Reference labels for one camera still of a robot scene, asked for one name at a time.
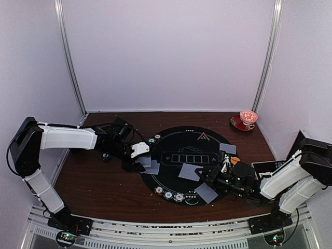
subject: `white wall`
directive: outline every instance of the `white wall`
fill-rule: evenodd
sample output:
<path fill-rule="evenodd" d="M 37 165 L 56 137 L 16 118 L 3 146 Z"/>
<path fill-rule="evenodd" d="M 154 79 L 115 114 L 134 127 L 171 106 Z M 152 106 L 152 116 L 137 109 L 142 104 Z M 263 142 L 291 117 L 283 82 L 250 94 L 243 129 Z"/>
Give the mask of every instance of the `white wall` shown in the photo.
<path fill-rule="evenodd" d="M 16 248 L 34 198 L 6 166 L 5 151 L 27 116 L 78 124 L 53 0 L 0 0 L 0 247 Z M 42 151 L 50 177 L 62 150 Z"/>
<path fill-rule="evenodd" d="M 332 143 L 332 1 L 284 1 L 278 48 L 259 111 L 278 159 L 286 157 L 298 130 Z M 309 201 L 322 248 L 332 243 L 332 190 Z"/>
<path fill-rule="evenodd" d="M 273 8 L 273 0 L 63 1 L 87 110 L 251 108 Z"/>

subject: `brown tabletop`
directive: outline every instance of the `brown tabletop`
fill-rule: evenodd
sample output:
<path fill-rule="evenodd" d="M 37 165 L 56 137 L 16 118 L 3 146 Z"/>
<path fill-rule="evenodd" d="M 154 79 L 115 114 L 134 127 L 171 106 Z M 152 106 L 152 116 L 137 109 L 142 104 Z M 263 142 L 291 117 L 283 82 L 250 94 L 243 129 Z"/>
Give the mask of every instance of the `brown tabletop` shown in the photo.
<path fill-rule="evenodd" d="M 145 138 L 174 126 L 200 126 L 236 145 L 243 162 L 274 160 L 259 128 L 238 131 L 229 122 L 232 115 L 235 113 L 92 113 L 85 124 L 112 122 L 121 117 Z M 69 154 L 55 188 L 73 214 L 126 222 L 203 222 L 248 217 L 271 210 L 269 205 L 255 207 L 235 196 L 201 206 L 167 202 L 151 193 L 139 173 L 123 171 L 121 161 L 116 158 L 103 162 L 97 151 Z"/>

